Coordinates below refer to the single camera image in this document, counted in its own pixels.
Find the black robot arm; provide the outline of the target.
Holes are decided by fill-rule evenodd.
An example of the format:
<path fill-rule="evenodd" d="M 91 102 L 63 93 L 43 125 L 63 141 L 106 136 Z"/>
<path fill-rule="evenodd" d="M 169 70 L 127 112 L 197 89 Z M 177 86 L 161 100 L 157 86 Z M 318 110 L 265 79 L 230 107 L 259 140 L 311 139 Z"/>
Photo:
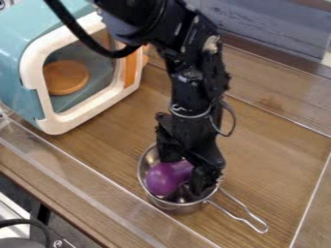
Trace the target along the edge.
<path fill-rule="evenodd" d="M 223 41 L 214 21 L 185 0 L 87 0 L 99 9 L 107 31 L 125 44 L 102 46 L 89 35 L 62 0 L 43 0 L 79 41 L 98 54 L 119 59 L 153 45 L 173 82 L 170 111 L 157 115 L 161 160 L 187 159 L 189 189 L 195 195 L 218 184 L 226 159 L 217 145 L 227 107 L 230 74 Z"/>

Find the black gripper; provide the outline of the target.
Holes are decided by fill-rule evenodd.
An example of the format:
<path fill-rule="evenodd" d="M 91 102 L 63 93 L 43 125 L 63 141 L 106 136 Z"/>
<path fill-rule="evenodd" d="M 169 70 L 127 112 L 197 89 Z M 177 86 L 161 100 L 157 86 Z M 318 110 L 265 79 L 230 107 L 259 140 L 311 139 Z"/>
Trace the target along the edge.
<path fill-rule="evenodd" d="M 213 127 L 222 125 L 223 110 L 214 108 L 205 117 L 194 119 L 158 112 L 155 119 L 159 159 L 163 163 L 171 163 L 187 158 L 195 165 L 189 188 L 191 193 L 201 197 L 221 183 L 227 164 L 217 145 L 218 132 Z"/>

